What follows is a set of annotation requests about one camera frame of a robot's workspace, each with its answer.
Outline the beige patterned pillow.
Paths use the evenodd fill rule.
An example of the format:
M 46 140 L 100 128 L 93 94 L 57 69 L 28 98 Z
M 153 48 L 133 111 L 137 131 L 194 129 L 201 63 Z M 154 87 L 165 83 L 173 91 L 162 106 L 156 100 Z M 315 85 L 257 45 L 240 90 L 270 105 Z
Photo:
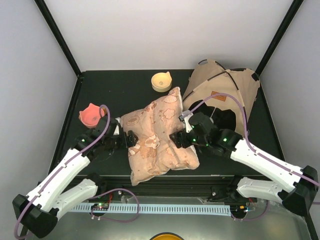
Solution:
M 137 143 L 128 149 L 133 186 L 170 170 L 195 170 L 200 162 L 193 146 L 177 148 L 170 134 L 185 126 L 179 120 L 183 104 L 179 87 L 168 95 L 152 101 L 143 109 L 132 111 L 120 118 L 124 132 L 133 131 Z

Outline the beige black pet tent fabric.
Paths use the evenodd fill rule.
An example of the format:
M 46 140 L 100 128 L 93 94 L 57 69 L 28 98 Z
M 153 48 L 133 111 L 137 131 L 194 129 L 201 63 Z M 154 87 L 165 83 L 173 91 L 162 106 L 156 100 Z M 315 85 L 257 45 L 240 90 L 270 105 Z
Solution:
M 183 110 L 201 112 L 219 129 L 230 129 L 245 135 L 253 104 L 260 88 L 260 79 L 250 68 L 227 69 L 213 59 L 200 61 L 189 77 L 183 94 Z

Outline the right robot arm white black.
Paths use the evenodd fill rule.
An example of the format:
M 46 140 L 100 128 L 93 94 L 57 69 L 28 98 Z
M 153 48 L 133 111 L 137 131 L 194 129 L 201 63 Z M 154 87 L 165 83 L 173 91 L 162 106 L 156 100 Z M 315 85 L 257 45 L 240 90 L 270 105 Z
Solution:
M 268 178 L 239 177 L 236 184 L 227 189 L 230 200 L 265 199 L 282 204 L 298 216 L 309 214 L 320 187 L 315 168 L 309 165 L 301 168 L 280 160 L 235 131 L 218 128 L 210 117 L 201 112 L 182 115 L 180 120 L 185 123 L 185 128 L 169 136 L 177 148 L 205 147 L 217 156 L 246 165 Z

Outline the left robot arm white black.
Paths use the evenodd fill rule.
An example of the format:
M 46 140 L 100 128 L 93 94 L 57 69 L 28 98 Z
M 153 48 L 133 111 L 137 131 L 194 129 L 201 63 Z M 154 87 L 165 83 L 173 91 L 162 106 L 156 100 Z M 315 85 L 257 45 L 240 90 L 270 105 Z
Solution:
M 138 142 L 132 130 L 124 130 L 119 118 L 104 116 L 96 127 L 78 136 L 50 174 L 27 195 L 18 194 L 12 201 L 17 219 L 15 228 L 26 227 L 37 238 L 46 237 L 59 219 L 79 203 L 103 199 L 108 192 L 102 178 L 89 174 L 78 185 L 67 190 L 71 181 L 100 154 L 128 149 Z

